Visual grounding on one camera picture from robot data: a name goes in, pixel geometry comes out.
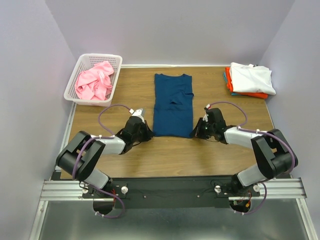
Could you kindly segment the dark blue printed t-shirt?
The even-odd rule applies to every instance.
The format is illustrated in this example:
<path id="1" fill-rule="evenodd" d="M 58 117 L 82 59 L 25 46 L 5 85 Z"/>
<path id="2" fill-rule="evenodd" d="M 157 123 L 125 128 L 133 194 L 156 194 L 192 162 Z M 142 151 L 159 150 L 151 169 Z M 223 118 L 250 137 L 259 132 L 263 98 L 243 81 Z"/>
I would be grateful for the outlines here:
<path id="1" fill-rule="evenodd" d="M 189 138 L 193 131 L 192 76 L 154 75 L 153 132 L 156 137 Z"/>

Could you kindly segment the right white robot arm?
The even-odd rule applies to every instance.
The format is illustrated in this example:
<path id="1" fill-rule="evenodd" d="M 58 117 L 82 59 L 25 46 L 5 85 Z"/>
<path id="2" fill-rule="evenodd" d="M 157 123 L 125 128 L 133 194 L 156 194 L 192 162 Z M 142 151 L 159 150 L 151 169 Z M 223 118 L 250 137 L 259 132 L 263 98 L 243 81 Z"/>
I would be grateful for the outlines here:
<path id="1" fill-rule="evenodd" d="M 222 191 L 241 196 L 259 182 L 290 173 L 299 163 L 279 129 L 260 131 L 227 125 L 219 108 L 206 108 L 205 116 L 198 119 L 190 137 L 204 140 L 213 137 L 225 145 L 238 145 L 253 150 L 256 164 L 231 176 L 230 182 L 219 183 L 215 187 L 217 193 Z"/>

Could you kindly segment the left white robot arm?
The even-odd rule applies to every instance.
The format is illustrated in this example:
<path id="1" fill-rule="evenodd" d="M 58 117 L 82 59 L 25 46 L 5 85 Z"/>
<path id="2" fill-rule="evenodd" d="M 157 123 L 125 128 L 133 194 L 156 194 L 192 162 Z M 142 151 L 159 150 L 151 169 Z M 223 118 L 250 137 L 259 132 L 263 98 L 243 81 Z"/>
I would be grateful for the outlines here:
<path id="1" fill-rule="evenodd" d="M 125 198 L 127 184 L 114 186 L 112 178 L 96 168 L 97 162 L 101 155 L 123 155 L 154 136 L 141 116 L 130 116 L 125 127 L 113 136 L 93 136 L 79 131 L 57 156 L 56 166 L 79 181 L 84 194 Z"/>

